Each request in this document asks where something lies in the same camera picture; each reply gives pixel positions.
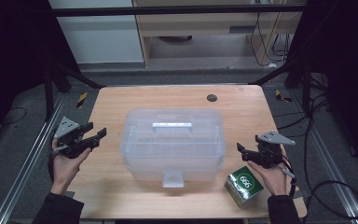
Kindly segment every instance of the small green carton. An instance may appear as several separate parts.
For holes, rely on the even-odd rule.
[[[225,187],[240,208],[263,189],[247,166],[228,175]]]

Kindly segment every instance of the wall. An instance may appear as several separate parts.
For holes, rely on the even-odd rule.
[[[131,0],[49,0],[52,8],[132,7]],[[134,16],[58,18],[80,67],[82,64],[142,63]]]

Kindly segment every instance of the hand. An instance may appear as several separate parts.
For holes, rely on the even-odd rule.
[[[57,147],[57,140],[52,142],[53,148]],[[54,182],[51,193],[64,195],[72,180],[80,169],[80,164],[89,156],[91,148],[87,148],[75,159],[68,159],[59,153],[54,158]]]
[[[253,161],[248,161],[249,166],[258,172],[263,178],[264,184],[269,192],[273,195],[285,195],[287,194],[286,190],[286,174],[282,171],[284,168],[283,163],[278,166],[265,169],[262,166],[254,163]]]

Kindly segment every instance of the clear plastic container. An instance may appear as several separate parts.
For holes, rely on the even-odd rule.
[[[137,180],[159,180],[164,188],[212,181],[226,154],[221,114],[215,109],[133,109],[120,153]]]

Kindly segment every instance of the sleeve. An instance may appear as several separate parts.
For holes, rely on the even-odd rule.
[[[78,224],[83,206],[74,199],[49,193],[33,224]]]
[[[289,195],[272,195],[268,198],[268,213],[271,224],[299,224],[298,212]]]

